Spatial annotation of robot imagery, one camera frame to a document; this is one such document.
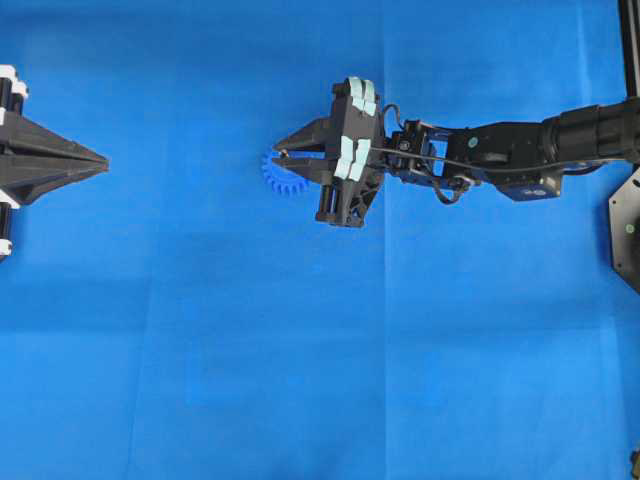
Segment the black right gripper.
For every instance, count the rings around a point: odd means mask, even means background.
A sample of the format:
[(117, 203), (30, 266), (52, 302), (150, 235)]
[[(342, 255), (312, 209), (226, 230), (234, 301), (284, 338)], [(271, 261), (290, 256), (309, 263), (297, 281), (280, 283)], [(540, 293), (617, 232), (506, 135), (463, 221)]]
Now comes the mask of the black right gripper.
[(383, 131), (379, 97), (372, 81), (348, 77), (334, 86), (330, 117), (311, 121), (273, 147), (278, 152), (325, 153), (325, 159), (280, 157), (279, 166), (322, 185), (316, 219), (337, 227), (360, 228), (377, 195)]

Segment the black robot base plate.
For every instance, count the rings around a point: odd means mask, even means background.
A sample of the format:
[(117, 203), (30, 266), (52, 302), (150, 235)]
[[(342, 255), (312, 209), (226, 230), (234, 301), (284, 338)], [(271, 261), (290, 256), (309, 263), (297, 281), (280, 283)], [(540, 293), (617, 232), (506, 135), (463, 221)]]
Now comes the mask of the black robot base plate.
[(639, 293), (639, 168), (609, 198), (612, 267)]

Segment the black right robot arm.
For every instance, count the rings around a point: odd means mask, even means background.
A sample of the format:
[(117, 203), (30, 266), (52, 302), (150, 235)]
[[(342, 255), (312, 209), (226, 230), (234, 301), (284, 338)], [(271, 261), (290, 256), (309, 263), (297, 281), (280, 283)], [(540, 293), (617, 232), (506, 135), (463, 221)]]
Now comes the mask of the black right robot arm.
[(332, 88), (329, 116), (279, 141), (276, 164), (320, 185), (316, 219), (360, 228), (386, 176), (430, 188), (445, 205), (493, 185), (513, 201), (556, 198), (564, 176), (613, 161), (639, 162), (639, 100), (590, 106), (542, 122), (452, 129), (405, 121), (385, 133), (374, 84), (351, 76)]

